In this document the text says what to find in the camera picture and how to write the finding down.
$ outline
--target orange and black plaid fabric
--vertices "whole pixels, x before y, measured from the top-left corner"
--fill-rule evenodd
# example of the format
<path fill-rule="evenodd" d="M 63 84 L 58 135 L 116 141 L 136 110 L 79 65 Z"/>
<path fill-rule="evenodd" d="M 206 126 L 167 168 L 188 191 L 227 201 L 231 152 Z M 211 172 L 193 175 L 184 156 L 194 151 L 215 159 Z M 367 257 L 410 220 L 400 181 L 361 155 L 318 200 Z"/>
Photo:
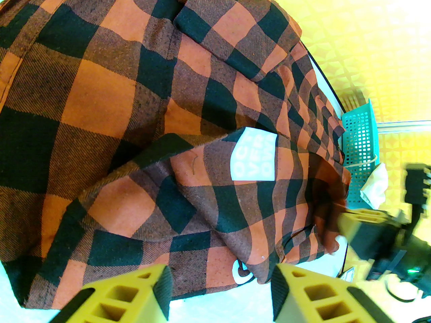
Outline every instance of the orange and black plaid fabric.
<path fill-rule="evenodd" d="M 3 2 L 0 259 L 20 304 L 152 263 L 200 295 L 236 287 L 237 259 L 265 283 L 330 250 L 344 129 L 300 32 L 272 0 Z M 274 181 L 231 179 L 245 127 L 277 134 Z"/>

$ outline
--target perforated basket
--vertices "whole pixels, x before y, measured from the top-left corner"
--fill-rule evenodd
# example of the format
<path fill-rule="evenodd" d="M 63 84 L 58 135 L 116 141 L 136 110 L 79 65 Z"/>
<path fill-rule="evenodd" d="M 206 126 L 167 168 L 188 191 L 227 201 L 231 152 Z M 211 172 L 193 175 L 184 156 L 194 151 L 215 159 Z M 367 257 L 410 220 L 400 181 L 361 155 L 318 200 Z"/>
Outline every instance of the perforated basket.
<path fill-rule="evenodd" d="M 347 205 L 350 209 L 369 209 L 371 207 L 361 198 L 360 189 L 380 162 L 377 123 L 371 100 L 368 104 L 345 113 L 341 120 L 347 131 L 343 134 L 342 143 L 343 152 L 346 155 L 344 165 L 352 174 Z"/>

